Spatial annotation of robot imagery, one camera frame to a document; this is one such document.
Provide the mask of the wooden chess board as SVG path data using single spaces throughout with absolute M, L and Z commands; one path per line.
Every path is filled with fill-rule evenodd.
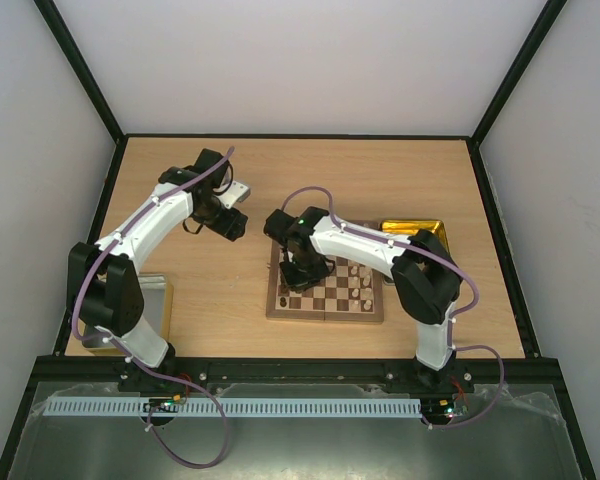
M 356 261 L 328 256 L 329 275 L 317 286 L 306 291 L 289 290 L 286 308 L 279 306 L 279 263 L 282 246 L 272 241 L 269 264 L 269 282 L 266 301 L 266 317 L 273 320 L 337 322 L 355 324 L 380 324 L 384 321 L 383 277 L 373 271 L 374 308 L 371 313 L 350 310 L 348 299 L 348 271 Z

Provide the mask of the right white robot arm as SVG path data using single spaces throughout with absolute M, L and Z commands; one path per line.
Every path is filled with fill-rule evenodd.
M 368 267 L 393 281 L 400 305 L 416 321 L 414 377 L 425 390 L 440 390 L 451 379 L 455 360 L 452 310 L 461 278 L 456 264 L 434 234 L 390 235 L 309 207 L 294 217 L 274 210 L 263 229 L 280 248 L 279 272 L 291 291 L 303 293 L 335 271 L 333 257 Z

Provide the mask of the gold tin with dark pieces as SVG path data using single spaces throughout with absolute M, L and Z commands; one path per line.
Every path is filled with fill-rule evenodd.
M 383 219 L 379 223 L 379 229 L 383 233 L 412 237 L 420 230 L 425 230 L 434 235 L 444 247 L 447 254 L 450 253 L 446 228 L 442 220 L 437 219 Z

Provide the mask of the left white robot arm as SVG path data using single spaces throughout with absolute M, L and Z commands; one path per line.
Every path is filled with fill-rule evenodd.
M 71 249 L 67 309 L 77 339 L 85 338 L 78 329 L 84 324 L 128 361 L 161 367 L 170 345 L 144 317 L 138 274 L 153 250 L 187 220 L 229 241 L 245 234 L 248 218 L 236 206 L 250 189 L 235 179 L 231 156 L 204 149 L 194 164 L 167 169 L 120 226 L 93 244 L 79 242 Z

